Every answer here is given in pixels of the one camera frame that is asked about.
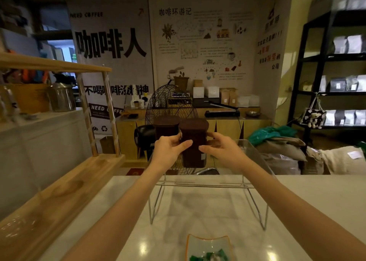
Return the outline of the white coffee grinder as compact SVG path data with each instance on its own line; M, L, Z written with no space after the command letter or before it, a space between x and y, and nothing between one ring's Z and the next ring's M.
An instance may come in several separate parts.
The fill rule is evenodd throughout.
M131 109L144 109L144 100L140 98L140 95L133 94L131 96L130 107Z

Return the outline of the potted plant brown pot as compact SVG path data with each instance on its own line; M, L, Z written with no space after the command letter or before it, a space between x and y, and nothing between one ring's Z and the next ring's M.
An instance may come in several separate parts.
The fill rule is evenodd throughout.
M189 77L185 76L185 72L179 70L174 78L175 92L182 93L187 91Z

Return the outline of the white cloth sack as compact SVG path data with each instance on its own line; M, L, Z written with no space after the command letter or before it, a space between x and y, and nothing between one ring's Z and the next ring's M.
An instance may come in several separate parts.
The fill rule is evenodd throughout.
M366 175L366 157L361 148L346 146L319 152L325 171L331 175Z

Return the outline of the illustrated white wall poster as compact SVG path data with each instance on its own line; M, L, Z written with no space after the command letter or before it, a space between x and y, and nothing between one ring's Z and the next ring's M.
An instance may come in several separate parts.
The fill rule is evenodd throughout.
M148 0L154 88L168 75L254 94L257 0Z

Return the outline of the yellow container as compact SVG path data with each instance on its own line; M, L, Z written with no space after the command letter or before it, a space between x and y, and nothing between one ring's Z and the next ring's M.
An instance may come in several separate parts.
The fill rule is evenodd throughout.
M47 84L9 84L21 113L36 114L50 111Z

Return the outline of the orange rimmed glass dish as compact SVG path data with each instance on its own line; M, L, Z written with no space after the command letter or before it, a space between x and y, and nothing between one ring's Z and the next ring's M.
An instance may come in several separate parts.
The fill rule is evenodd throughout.
M185 261L189 261L191 255L202 256L207 252L223 249L230 261L236 261L233 248L228 236L218 238L201 238L189 234L185 247Z

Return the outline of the person's left forearm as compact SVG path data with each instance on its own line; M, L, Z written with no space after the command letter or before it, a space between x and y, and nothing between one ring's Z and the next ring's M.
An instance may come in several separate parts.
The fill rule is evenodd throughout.
M81 237L61 261L116 261L153 188L171 164L152 161L117 202Z

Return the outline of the brown lidded canister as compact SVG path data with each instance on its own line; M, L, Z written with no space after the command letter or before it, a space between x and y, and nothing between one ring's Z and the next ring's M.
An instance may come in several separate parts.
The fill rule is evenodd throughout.
M186 168L204 168L206 154L199 150L199 146L206 145L209 123L202 118L187 118L181 120L179 129L181 141L192 140L192 145L182 152L183 165Z
M179 133L181 118L176 115L160 115L153 119L156 142L161 136L174 136Z

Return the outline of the person's right forearm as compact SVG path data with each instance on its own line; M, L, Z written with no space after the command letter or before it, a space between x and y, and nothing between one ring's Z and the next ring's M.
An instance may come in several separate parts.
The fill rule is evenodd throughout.
M363 242L246 155L240 155L235 167L251 182L312 261L366 261Z

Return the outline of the black white plush pouch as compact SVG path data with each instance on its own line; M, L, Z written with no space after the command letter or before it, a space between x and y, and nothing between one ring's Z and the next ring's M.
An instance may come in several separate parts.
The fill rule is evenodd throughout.
M322 109L306 108L299 124L311 129L321 129L326 119L326 113L327 111Z

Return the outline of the wooden counter cabinet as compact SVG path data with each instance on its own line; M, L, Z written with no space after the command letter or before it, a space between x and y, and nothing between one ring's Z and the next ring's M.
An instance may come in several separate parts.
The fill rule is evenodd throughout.
M231 137L232 139L247 139L254 131L272 125L272 119L265 115L258 118L246 116L248 111L259 111L259 107L239 108L240 117L207 118L210 132ZM125 114L116 119L119 144L122 155L127 162L138 163L136 167L147 163L146 152L135 144L134 131L138 126L145 125L145 109L127 108Z

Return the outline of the steel lidded pot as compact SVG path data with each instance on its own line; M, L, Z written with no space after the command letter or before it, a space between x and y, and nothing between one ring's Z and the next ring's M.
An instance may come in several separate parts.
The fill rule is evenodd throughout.
M53 112L76 110L72 86L64 83L53 83L47 87L47 95Z

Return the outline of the black bag sealer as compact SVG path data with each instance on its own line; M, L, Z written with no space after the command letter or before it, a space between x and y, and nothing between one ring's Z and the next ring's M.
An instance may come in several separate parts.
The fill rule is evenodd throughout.
M219 111L206 111L204 116L206 118L214 118L214 117L240 117L240 111L239 108L229 105L224 105L220 103L214 103L213 101L205 101L209 103L211 106L219 107L222 109L228 109L228 111L225 110L219 110Z

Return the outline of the black stool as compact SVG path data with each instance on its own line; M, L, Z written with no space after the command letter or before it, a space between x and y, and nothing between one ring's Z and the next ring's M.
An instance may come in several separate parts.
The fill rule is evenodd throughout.
M147 161L149 161L156 141L155 127L151 124L138 126L134 131L134 140L140 150L146 151Z

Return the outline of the green wrapped candies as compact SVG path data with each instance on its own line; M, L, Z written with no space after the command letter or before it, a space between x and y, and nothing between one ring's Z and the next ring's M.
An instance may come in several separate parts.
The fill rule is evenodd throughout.
M191 255L189 261L230 261L223 249L214 252L207 252L202 256Z

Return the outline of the steel faucet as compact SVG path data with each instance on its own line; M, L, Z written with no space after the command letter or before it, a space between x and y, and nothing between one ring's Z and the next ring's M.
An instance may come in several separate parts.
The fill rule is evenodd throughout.
M195 175L220 175L220 172L216 168L204 168L195 173Z

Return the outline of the row of coffee bags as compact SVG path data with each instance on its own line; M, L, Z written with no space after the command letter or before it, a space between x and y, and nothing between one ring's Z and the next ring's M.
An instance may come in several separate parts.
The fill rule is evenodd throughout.
M366 92L366 75L341 78L322 76L319 92Z
M332 41L334 54L363 54L366 53L366 36L351 35L334 37Z
M366 110L328 110L323 125L364 126L366 125Z

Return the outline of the white banner large black letters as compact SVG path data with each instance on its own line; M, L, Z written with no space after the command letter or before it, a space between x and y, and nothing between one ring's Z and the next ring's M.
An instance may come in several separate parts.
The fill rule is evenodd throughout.
M154 90L148 0L68 2L78 64L105 66L115 117Z

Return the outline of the grey plastic sack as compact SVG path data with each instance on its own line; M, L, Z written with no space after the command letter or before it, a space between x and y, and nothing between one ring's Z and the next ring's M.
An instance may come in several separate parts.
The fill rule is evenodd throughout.
M301 175L297 160L281 154L261 153L261 156L275 175Z

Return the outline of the person's left hand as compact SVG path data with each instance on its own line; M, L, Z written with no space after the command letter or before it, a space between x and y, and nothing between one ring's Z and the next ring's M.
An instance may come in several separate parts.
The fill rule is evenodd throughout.
M174 136L161 136L154 145L150 167L161 174L169 170L178 159L178 145L181 143L181 133Z

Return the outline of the beige burlap sack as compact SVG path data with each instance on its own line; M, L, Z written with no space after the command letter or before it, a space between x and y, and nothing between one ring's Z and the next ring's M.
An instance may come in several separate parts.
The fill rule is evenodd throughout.
M260 153L280 154L296 161L306 162L305 153L302 151L304 146L305 143L301 139L285 137L265 140L255 148Z

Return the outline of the roll-up banner black base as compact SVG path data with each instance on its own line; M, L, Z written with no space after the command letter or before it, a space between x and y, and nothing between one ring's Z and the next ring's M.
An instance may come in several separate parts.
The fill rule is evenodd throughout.
M95 134L112 134L111 122L107 105L107 96L101 73L82 74L86 99L91 113L92 127ZM109 76L111 85L112 103L116 118L121 116L125 109L128 86L118 79Z

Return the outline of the kraft paper bag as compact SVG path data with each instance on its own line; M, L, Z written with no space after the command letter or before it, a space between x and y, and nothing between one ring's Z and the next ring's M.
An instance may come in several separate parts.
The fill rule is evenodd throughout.
M220 88L219 92L222 105L237 107L238 90L236 88Z

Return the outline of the wooden shelf rack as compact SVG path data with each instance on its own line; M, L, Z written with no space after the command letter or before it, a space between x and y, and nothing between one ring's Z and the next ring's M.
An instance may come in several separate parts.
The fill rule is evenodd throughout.
M112 69L105 66L76 64L7 52L0 52L0 68L74 72L80 87L83 114L92 148L92 157L49 187L39 191L0 222L0 261L37 261L106 185L114 170L125 162L126 157L121 154L120 150L108 77L108 73ZM98 154L97 152L83 79L80 77L80 74L83 73L101 73L103 76L115 155Z

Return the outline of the green plastic bag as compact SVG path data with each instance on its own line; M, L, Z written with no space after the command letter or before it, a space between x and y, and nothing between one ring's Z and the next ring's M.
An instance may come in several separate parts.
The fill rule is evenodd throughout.
M279 127L272 127L268 126L265 128L258 129L254 131L248 138L248 141L253 146L258 146L259 144L263 143L266 140L272 138L286 138L290 137L293 138L297 134L297 130L293 129L287 125L279 126Z

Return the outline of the black metal shelving unit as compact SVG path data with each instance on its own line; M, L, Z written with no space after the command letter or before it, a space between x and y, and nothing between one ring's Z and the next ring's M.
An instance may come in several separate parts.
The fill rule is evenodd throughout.
M304 128L303 141L305 151L310 141L312 128L306 124L300 124L294 116L297 96L308 95L314 103L320 103L320 96L361 96L366 97L366 92L320 92L321 77L323 75L324 66L327 62L345 62L345 61L366 61L366 53L357 54L328 54L330 45L331 30L334 27L356 27L366 26L366 10L340 10L330 11L318 18L305 23L302 30L299 57L296 65L294 87L290 100L290 109L288 114L288 125L296 124ZM321 50L318 55L304 57L306 42L309 35L309 30L312 28L324 28ZM310 92L299 90L300 76L304 63L317 63L314 83Z

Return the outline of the narrow poster red black letters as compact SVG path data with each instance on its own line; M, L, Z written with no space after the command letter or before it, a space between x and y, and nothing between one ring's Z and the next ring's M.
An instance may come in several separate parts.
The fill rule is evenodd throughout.
M281 7L274 3L265 17L262 32L256 43L255 64L260 71L279 70L282 51L284 15Z

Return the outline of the person's right hand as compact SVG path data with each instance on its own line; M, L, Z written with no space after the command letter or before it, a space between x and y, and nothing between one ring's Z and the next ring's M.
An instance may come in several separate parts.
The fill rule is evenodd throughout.
M207 135L213 139L207 141L206 145L218 148L217 156L213 157L232 171L243 173L246 165L250 164L250 159L237 143L220 133L207 133Z

